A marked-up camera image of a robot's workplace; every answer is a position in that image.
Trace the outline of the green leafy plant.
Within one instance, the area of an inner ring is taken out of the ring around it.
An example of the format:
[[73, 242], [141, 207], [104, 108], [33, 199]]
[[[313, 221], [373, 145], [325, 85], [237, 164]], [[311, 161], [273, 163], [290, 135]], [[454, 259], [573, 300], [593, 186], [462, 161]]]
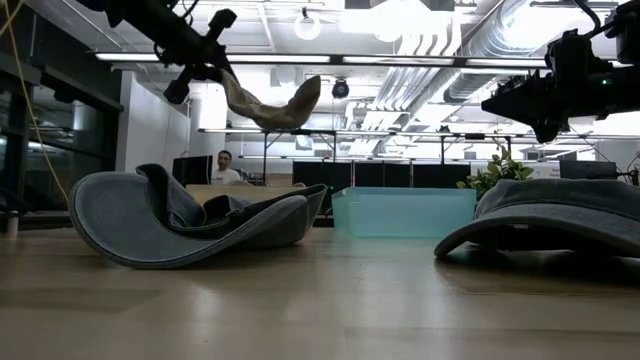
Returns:
[[481, 198], [500, 180], [528, 180], [533, 174], [533, 169], [523, 163], [515, 161], [511, 152], [504, 146], [500, 147], [501, 153], [493, 155], [487, 163], [487, 170], [477, 170], [475, 174], [468, 175], [463, 181], [458, 181], [459, 189], [473, 189], [476, 192], [476, 200]]

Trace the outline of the black low partition wall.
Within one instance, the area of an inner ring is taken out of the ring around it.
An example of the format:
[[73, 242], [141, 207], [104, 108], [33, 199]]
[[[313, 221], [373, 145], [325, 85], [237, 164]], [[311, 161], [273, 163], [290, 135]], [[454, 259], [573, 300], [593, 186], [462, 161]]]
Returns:
[[351, 186], [456, 188], [470, 174], [469, 165], [295, 161], [292, 183], [325, 184], [334, 190]]

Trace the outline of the long ceiling light strip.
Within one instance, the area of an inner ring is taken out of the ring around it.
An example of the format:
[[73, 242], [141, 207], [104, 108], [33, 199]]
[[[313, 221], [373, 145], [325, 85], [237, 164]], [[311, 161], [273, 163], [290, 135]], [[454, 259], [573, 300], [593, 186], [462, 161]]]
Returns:
[[476, 69], [545, 69], [543, 58], [229, 53], [231, 65], [331, 65]]

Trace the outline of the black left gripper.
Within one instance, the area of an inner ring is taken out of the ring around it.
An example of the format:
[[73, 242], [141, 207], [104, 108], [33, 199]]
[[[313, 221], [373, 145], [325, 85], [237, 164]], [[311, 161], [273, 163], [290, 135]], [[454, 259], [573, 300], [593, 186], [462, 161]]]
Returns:
[[237, 15], [230, 9], [218, 10], [209, 22], [209, 30], [205, 35], [200, 35], [185, 24], [176, 33], [177, 40], [163, 48], [164, 65], [183, 67], [178, 77], [164, 91], [164, 96], [170, 103], [180, 105], [185, 101], [190, 92], [189, 83], [193, 79], [221, 83], [223, 75], [220, 69], [233, 74], [226, 47], [218, 42], [218, 38], [236, 19]]

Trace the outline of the beige baseball cap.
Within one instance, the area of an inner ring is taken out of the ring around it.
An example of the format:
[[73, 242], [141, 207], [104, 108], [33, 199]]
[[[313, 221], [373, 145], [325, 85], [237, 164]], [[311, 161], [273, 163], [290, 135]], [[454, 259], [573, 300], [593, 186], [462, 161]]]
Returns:
[[301, 128], [308, 121], [321, 95], [321, 77], [314, 76], [302, 83], [286, 105], [272, 106], [261, 102], [243, 88], [228, 71], [219, 69], [218, 72], [228, 108], [237, 115], [251, 119], [262, 129]]

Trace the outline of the black computer monitor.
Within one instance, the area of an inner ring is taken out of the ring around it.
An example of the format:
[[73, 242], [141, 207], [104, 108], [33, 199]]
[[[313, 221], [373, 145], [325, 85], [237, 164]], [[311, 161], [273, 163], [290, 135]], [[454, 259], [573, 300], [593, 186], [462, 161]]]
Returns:
[[618, 178], [615, 163], [603, 161], [561, 160], [560, 177], [564, 179], [611, 179]]
[[175, 158], [172, 175], [184, 187], [208, 185], [211, 180], [213, 156]]

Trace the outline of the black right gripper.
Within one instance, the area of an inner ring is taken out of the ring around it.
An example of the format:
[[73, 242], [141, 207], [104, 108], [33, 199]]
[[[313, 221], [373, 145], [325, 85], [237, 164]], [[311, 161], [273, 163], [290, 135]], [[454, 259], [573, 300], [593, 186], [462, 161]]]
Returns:
[[563, 79], [560, 75], [514, 76], [498, 84], [492, 95], [481, 102], [485, 112], [534, 125], [538, 143], [553, 141], [561, 124], [573, 117], [595, 116], [602, 120], [611, 114], [630, 111], [630, 70], [614, 69]]

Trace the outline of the blue-grey baseball cap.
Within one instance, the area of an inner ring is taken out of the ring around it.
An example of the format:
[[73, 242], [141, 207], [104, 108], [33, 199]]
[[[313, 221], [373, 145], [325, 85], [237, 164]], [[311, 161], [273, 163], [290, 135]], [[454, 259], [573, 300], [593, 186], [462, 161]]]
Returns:
[[70, 192], [69, 216], [87, 245], [134, 269], [184, 267], [229, 250], [267, 250], [301, 241], [327, 188], [299, 187], [252, 203], [222, 194], [199, 203], [159, 164], [99, 172]]
[[501, 180], [473, 220], [444, 237], [444, 258], [465, 243], [498, 251], [569, 250], [640, 259], [640, 187], [616, 180]]

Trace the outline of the teal translucent plastic bin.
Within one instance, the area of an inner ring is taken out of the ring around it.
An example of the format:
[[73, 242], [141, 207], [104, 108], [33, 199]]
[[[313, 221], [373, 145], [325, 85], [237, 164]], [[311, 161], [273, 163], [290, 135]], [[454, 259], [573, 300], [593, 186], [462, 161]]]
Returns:
[[334, 227], [356, 238], [442, 239], [474, 218], [476, 192], [349, 187], [332, 195]]

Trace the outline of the black metal frame stand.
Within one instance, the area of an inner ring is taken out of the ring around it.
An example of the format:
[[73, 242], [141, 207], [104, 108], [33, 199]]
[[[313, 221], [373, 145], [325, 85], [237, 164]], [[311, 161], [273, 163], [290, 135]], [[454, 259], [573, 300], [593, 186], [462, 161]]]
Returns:
[[322, 129], [284, 129], [284, 130], [269, 130], [258, 128], [224, 128], [224, 129], [206, 129], [199, 128], [200, 133], [220, 133], [220, 134], [262, 134], [263, 135], [263, 154], [262, 154], [262, 184], [267, 185], [267, 153], [271, 145], [273, 145], [283, 134], [291, 136], [318, 136], [333, 152], [332, 161], [337, 159], [337, 131], [336, 130], [322, 130]]

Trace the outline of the person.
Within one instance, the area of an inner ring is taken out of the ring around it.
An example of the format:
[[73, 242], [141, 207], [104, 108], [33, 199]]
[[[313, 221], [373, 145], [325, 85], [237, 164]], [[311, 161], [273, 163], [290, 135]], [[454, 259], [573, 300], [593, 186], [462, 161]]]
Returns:
[[241, 180], [239, 173], [231, 168], [232, 154], [221, 150], [217, 157], [218, 167], [212, 171], [210, 182], [218, 185], [229, 185]]

